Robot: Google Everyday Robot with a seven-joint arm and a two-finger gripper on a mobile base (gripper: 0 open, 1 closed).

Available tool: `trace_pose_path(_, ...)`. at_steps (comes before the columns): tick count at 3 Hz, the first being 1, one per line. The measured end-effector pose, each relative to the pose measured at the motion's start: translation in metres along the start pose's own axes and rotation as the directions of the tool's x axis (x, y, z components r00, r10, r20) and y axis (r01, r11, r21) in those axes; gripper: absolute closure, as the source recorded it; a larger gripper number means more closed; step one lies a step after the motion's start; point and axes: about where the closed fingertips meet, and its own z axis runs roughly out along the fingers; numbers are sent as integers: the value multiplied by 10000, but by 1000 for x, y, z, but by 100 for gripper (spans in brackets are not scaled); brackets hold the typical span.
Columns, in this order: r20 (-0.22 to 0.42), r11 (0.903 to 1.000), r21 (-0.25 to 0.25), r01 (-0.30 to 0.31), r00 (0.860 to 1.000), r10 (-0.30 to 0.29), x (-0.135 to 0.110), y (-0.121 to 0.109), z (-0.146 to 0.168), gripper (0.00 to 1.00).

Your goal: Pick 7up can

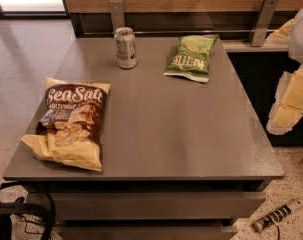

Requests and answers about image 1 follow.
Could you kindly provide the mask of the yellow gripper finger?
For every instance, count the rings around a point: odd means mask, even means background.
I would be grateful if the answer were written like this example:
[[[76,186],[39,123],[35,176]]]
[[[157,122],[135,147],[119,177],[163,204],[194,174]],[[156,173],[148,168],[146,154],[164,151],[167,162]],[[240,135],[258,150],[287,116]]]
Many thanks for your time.
[[[265,40],[266,46],[287,46],[293,19],[283,24],[279,29],[272,32]]]
[[[303,117],[303,64],[279,79],[275,102],[269,112],[266,129],[273,135],[284,135]]]

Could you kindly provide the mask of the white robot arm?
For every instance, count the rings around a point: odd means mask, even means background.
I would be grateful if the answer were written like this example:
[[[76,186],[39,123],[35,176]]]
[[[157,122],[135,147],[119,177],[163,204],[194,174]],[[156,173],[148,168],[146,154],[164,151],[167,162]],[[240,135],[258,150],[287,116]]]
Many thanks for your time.
[[[293,73],[284,71],[279,79],[266,129],[284,135],[303,117],[303,7],[266,39],[267,46],[286,46],[292,60],[300,63]]]

